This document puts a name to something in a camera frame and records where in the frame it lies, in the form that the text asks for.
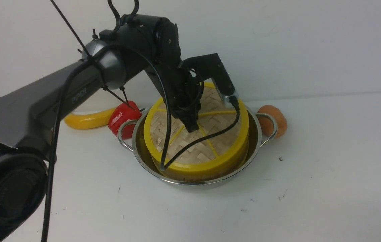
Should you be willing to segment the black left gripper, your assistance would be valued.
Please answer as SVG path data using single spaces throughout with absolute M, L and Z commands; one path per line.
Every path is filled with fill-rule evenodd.
M 166 88 L 172 117 L 179 119 L 190 133 L 199 130 L 197 119 L 204 88 L 192 77 L 189 70 L 170 66 L 156 68 L 162 80 L 151 66 L 146 67 L 145 72 L 162 98 L 165 98 L 163 88 Z

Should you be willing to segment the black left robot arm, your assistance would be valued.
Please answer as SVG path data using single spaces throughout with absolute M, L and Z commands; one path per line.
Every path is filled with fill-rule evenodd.
M 142 71 L 168 114 L 194 131 L 200 87 L 181 61 L 177 25 L 163 17 L 123 16 L 94 36 L 81 60 L 0 97 L 0 242 L 42 200 L 46 241 L 61 120 L 99 89 L 123 87 Z

